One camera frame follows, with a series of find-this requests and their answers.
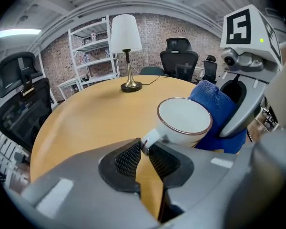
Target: ceiling light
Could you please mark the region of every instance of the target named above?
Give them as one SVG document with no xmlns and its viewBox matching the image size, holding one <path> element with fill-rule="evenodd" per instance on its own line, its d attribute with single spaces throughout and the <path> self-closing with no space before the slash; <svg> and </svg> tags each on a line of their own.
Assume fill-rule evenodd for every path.
<svg viewBox="0 0 286 229">
<path fill-rule="evenodd" d="M 37 35 L 41 32 L 38 29 L 9 29 L 0 31 L 0 38 L 5 36 L 16 36 L 16 35 Z"/>
</svg>

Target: white metal shelf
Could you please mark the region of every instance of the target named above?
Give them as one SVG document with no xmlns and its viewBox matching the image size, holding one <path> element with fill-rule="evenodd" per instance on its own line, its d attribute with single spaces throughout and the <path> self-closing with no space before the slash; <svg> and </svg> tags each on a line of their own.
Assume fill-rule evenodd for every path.
<svg viewBox="0 0 286 229">
<path fill-rule="evenodd" d="M 105 21 L 96 22 L 96 23 L 91 24 L 91 25 L 87 25 L 83 28 L 80 28 L 80 29 L 72 32 L 71 35 L 78 36 L 81 38 L 85 38 L 85 37 L 91 36 L 92 31 L 94 31 L 94 33 L 96 33 L 96 34 L 107 32 L 106 23 L 107 23 L 107 21 L 105 20 Z"/>
<path fill-rule="evenodd" d="M 96 49 L 103 48 L 103 47 L 108 47 L 108 38 L 87 43 L 83 46 L 73 49 L 73 52 L 76 52 L 76 51 L 88 52 L 88 51 L 96 50 Z"/>
<path fill-rule="evenodd" d="M 81 65 L 76 66 L 77 69 L 83 68 L 83 67 L 88 67 L 88 66 L 92 66 L 92 65 L 96 65 L 99 63 L 104 63 L 104 62 L 110 62 L 111 58 L 104 58 L 104 59 L 98 59 L 98 60 L 94 60 L 88 63 L 84 63 Z"/>
<path fill-rule="evenodd" d="M 102 75 L 102 76 L 91 77 L 91 78 L 89 78 L 88 81 L 82 82 L 81 84 L 85 85 L 85 84 L 89 84 L 89 83 L 94 83 L 94 82 L 100 82 L 100 81 L 114 79 L 116 77 L 117 77 L 116 73 L 110 73 L 110 74 L 106 74 L 106 75 Z"/>
</svg>

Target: shelf unit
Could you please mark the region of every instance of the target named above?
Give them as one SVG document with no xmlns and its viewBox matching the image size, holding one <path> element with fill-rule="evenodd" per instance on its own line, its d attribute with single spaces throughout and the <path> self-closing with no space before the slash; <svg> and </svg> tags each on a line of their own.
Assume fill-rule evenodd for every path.
<svg viewBox="0 0 286 229">
<path fill-rule="evenodd" d="M 85 39 L 88 39 L 91 37 L 92 32 L 94 32 L 96 35 L 100 35 L 103 33 L 107 34 L 107 38 L 93 41 L 87 44 L 84 44 Z M 70 51 L 71 51 L 71 59 L 73 63 L 73 67 L 76 73 L 76 78 L 78 82 L 80 83 L 80 91 L 83 89 L 83 85 L 86 84 L 91 84 L 91 83 L 96 83 L 99 81 L 105 81 L 109 79 L 114 79 L 120 77 L 120 69 L 119 69 L 119 63 L 117 60 L 117 55 L 111 53 L 111 23 L 109 20 L 109 16 L 107 15 L 106 18 L 102 18 L 102 21 L 96 22 L 91 25 L 87 25 L 85 27 L 82 27 L 78 30 L 75 30 L 71 32 L 71 29 L 68 30 L 68 35 L 69 35 L 69 46 L 70 46 Z M 73 48 L 72 46 L 72 37 L 79 37 L 82 39 L 82 46 Z M 78 52 L 83 52 L 83 53 L 88 53 L 93 50 L 97 50 L 100 48 L 109 48 L 109 57 L 108 58 L 103 58 L 103 59 L 98 59 L 90 62 L 86 62 L 80 65 L 77 65 L 76 63 L 76 54 Z M 104 62 L 110 62 L 112 66 L 112 73 L 109 73 L 107 75 L 100 75 L 100 76 L 94 76 L 91 77 L 90 71 L 88 67 L 104 63 Z M 81 76 L 79 73 L 79 69 L 86 68 L 87 69 L 87 74 L 89 76 L 89 79 L 87 81 L 81 80 Z"/>
</svg>

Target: brass lamp stand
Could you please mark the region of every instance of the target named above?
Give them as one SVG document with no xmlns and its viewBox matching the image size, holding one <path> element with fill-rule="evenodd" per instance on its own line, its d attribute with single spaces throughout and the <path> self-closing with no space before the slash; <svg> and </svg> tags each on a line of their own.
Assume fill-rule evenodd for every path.
<svg viewBox="0 0 286 229">
<path fill-rule="evenodd" d="M 129 52 L 130 49 L 124 49 L 123 52 L 126 56 L 126 63 L 127 63 L 127 71 L 128 71 L 128 80 L 126 83 L 121 85 L 121 90 L 126 93 L 132 93 L 136 92 L 142 89 L 142 83 L 141 82 L 135 82 L 133 79 L 133 74 L 130 66 L 130 60 L 129 60 Z"/>
</svg>

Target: brick wall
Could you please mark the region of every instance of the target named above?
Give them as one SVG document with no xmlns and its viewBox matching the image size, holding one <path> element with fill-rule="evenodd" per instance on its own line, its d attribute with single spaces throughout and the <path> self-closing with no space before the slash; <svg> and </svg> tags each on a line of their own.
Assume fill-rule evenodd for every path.
<svg viewBox="0 0 286 229">
<path fill-rule="evenodd" d="M 203 67 L 203 61 L 208 54 L 216 57 L 218 63 L 217 77 L 223 72 L 221 53 L 219 48 L 220 39 L 210 32 L 189 22 L 176 18 L 154 15 L 154 14 L 134 14 L 142 42 L 143 50 L 141 52 L 131 52 L 131 63 L 136 70 L 132 70 L 134 75 L 146 66 L 162 67 L 160 52 L 166 48 L 166 39 L 170 37 L 186 37 L 189 39 L 192 50 L 199 55 L 197 66 Z M 86 26 L 96 21 L 90 21 L 77 28 Z M 106 38 L 107 34 L 99 35 L 98 39 Z M 73 37 L 73 48 L 81 45 L 81 39 Z M 90 59 L 105 58 L 105 48 L 89 52 Z M 82 52 L 78 52 L 76 63 L 79 64 Z M 68 33 L 53 41 L 46 49 L 41 52 L 43 66 L 47 77 L 50 80 L 53 94 L 57 101 L 62 100 L 62 95 L 57 85 L 70 78 L 75 77 L 75 71 L 72 66 L 71 53 L 69 49 Z M 126 76 L 126 60 L 122 54 L 118 55 L 121 76 Z M 89 68 L 91 76 L 103 75 L 112 72 L 110 63 L 103 63 Z M 201 70 L 196 69 L 193 80 L 200 74 Z M 80 74 L 87 73 L 86 69 L 81 69 Z"/>
</svg>

